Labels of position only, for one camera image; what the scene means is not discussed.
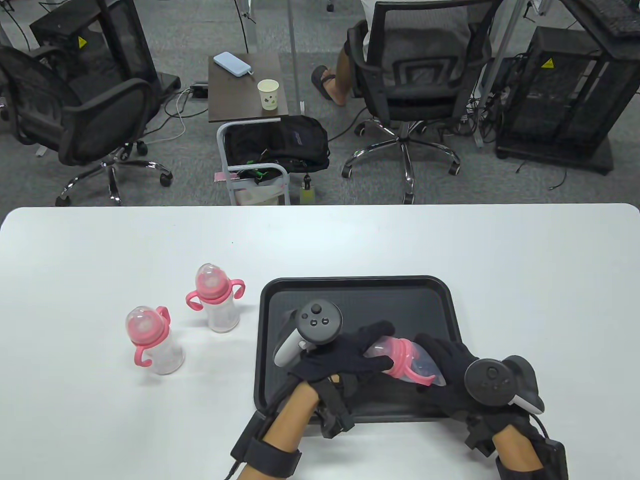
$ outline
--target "chair base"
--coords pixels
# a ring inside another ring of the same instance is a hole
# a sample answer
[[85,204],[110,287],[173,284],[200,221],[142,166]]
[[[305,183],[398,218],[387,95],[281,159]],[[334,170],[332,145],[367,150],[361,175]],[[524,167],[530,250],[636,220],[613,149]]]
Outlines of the chair base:
[[400,126],[399,133],[395,133],[393,130],[385,127],[377,118],[368,118],[362,124],[356,126],[354,132],[356,135],[361,136],[364,134],[364,124],[366,122],[373,123],[379,130],[382,130],[384,133],[389,135],[392,139],[381,141],[379,143],[374,143],[369,145],[368,147],[361,148],[360,150],[356,150],[353,152],[353,155],[344,163],[342,167],[342,176],[346,179],[351,178],[351,169],[352,165],[356,160],[362,159],[366,154],[373,152],[375,150],[379,150],[381,148],[391,147],[392,145],[397,145],[400,147],[400,151],[403,155],[403,163],[404,163],[404,181],[406,182],[406,190],[404,193],[403,203],[404,204],[412,204],[414,201],[413,197],[413,165],[411,162],[411,156],[409,155],[409,144],[416,143],[419,145],[424,145],[426,147],[435,148],[440,150],[441,152],[446,153],[450,157],[452,157],[452,163],[449,167],[449,175],[457,175],[460,172],[460,158],[458,155],[451,150],[449,147],[442,145],[440,143],[432,143],[429,141],[421,141],[416,140],[414,138],[410,138],[409,135],[416,129],[424,128],[424,122],[403,122]]
[[[146,145],[140,142],[137,145],[138,152],[142,155],[146,154]],[[122,148],[119,148],[113,152],[105,160],[102,160],[100,164],[91,170],[81,173],[77,177],[69,180],[67,186],[65,186],[56,198],[56,207],[68,207],[71,205],[71,198],[69,198],[68,192],[74,188],[82,180],[94,177],[100,173],[106,173],[109,179],[109,197],[119,207],[122,206],[122,199],[120,198],[120,191],[118,190],[118,182],[116,181],[116,171],[123,167],[137,167],[137,168],[151,168],[160,172],[160,185],[168,187],[173,181],[173,173],[165,166],[148,160],[129,160],[131,154],[132,144],[128,144]]]

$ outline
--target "black backpack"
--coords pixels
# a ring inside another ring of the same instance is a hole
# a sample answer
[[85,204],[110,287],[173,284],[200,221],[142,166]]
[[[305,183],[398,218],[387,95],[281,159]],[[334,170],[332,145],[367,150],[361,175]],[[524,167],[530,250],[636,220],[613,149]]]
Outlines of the black backpack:
[[[326,130],[315,118],[283,116],[279,122],[234,125],[225,132],[229,165],[278,163],[289,173],[311,173],[329,167],[329,141]],[[270,180],[280,173],[247,170],[241,178],[256,182]]]

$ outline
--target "keyboard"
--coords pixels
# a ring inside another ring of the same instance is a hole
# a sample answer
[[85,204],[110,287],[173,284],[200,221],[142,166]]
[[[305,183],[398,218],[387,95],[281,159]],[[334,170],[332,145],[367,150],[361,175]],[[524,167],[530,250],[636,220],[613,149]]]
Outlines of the keyboard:
[[640,38],[640,12],[625,0],[579,0],[609,33],[618,38]]

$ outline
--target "black tray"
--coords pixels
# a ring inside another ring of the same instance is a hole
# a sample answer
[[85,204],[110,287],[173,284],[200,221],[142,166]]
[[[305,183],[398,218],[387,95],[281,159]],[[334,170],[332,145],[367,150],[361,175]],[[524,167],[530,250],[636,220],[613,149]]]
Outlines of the black tray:
[[[287,375],[273,363],[286,313],[314,298],[330,300],[340,308],[344,333],[386,319],[396,326],[398,338],[413,339],[416,333],[425,332],[461,341],[451,293],[433,276],[278,278],[263,288],[260,297],[253,390],[256,408],[267,405]],[[414,384],[385,374],[366,383],[349,404],[355,422],[409,422],[442,416],[425,405]]]

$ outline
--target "black mesh chair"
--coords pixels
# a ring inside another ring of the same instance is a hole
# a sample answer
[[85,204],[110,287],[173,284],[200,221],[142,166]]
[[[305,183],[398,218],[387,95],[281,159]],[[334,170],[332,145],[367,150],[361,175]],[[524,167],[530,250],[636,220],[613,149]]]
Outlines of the black mesh chair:
[[[355,133],[362,135],[365,125],[372,123],[392,139],[354,152],[342,169],[344,178],[351,177],[352,164],[369,152],[398,145],[406,181],[403,202],[412,204],[409,143],[446,153],[452,159],[449,173],[458,174],[460,159],[453,150],[410,135],[431,124],[454,128],[467,115],[480,73],[491,58],[488,34],[501,1],[377,2],[367,54],[367,23],[349,29],[353,93],[364,98],[372,115],[356,126]],[[400,121],[397,133],[391,121]]]
[[0,47],[0,89],[13,136],[25,145],[39,143],[57,151],[64,165],[100,161],[68,182],[56,206],[70,205],[69,190],[100,172],[108,175],[111,199],[122,205],[116,183],[116,168],[121,166],[158,170],[160,183],[169,186],[170,170],[156,162],[129,159],[156,102],[151,86],[131,79],[92,99],[82,98],[58,75],[56,67],[63,64],[64,53],[56,47],[30,53]]

